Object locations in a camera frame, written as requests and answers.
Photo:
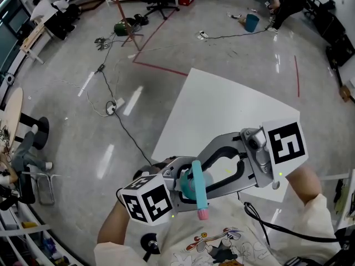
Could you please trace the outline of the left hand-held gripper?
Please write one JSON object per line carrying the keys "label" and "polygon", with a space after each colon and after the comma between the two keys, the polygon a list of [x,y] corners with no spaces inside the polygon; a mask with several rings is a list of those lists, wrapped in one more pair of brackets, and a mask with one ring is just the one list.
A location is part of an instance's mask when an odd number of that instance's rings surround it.
{"label": "left hand-held gripper", "polygon": [[197,202],[175,196],[176,176],[188,170],[196,157],[169,157],[152,166],[145,165],[131,183],[118,191],[130,218],[147,226],[177,219],[180,212],[197,211]]}

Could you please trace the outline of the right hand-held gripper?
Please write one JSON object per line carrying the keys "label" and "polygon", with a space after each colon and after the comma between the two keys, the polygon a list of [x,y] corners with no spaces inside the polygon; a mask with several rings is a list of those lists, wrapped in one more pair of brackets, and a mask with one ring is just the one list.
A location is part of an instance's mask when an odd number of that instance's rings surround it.
{"label": "right hand-held gripper", "polygon": [[243,129],[215,137],[197,156],[201,168],[219,158],[240,156],[236,172],[206,188],[207,198],[217,198],[257,186],[279,182],[308,159],[305,137],[298,119],[265,121],[257,129]]}

